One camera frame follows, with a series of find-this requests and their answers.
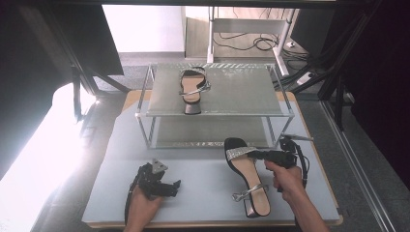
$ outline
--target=black panel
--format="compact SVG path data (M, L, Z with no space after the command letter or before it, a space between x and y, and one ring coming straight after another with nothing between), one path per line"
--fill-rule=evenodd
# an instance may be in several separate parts
M302 9L294 23L290 38L303 47L312 57L316 58L325 53L333 44L338 49L333 55L327 57L323 66L328 68L336 59L336 56L345 40L337 42L337 39L353 21L357 13L352 10L337 9Z
M410 188L410 18L401 1L384 0L346 63L352 112Z

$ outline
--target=clear acrylic stand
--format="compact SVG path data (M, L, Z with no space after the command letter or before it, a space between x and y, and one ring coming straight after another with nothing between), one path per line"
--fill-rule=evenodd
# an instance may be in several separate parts
M185 115L185 104L178 95L179 73L194 66L206 70L212 88L201 94L201 114ZM286 102L285 112L279 106L271 74ZM149 78L154 86L148 107L143 107ZM294 116L273 64L158 64L156 72L150 66L135 113L147 148L221 147L230 134L247 136L249 146L277 148ZM275 117L287 118L277 136L271 123ZM144 118L151 119L150 126L143 123Z

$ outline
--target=sandal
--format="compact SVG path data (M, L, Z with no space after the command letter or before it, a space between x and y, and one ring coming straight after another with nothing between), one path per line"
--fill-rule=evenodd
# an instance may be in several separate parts
M243 149L243 152L241 152L241 149L238 149L245 147L248 147L248 145L241 138L231 137L226 138L224 141L225 157L229 167L244 179L248 188L241 193L232 194L232 198L235 201L240 201L249 196L250 209L246 209L247 217L265 217L271 213L271 206L266 195L268 186L261 184L256 171L255 159L248 157L251 150ZM229 152L232 149L235 149L235 153Z
M185 114L200 114L201 92L211 89L211 83L206 79L205 69L202 67L191 67L181 71L181 88L179 95L186 104Z

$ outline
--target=white panel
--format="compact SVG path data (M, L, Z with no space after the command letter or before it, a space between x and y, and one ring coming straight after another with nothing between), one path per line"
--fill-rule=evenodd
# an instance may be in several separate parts
M102 6L118 52L183 52L182 7Z

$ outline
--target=white table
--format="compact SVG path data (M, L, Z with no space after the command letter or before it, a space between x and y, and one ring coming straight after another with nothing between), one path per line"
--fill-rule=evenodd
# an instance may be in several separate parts
M292 225L294 216L281 194L268 192L271 213L267 217L247 218L243 202L231 199L233 192L246 188L242 178L226 163L223 148L147 149L140 127L134 117L139 92L129 93L123 113L116 119L105 158L97 176L83 221L95 228L124 226L124 208L128 189L138 167L158 159L169 169L164 183L181 180L176 197L164 199L149 227L256 226ZM295 118L287 133L308 136L308 130L294 96L288 94ZM274 128L285 123L284 118L272 120ZM342 223L337 203L312 142L296 141L310 160L307 193L322 218L329 224ZM272 183L272 172L262 161L257 164L263 183Z

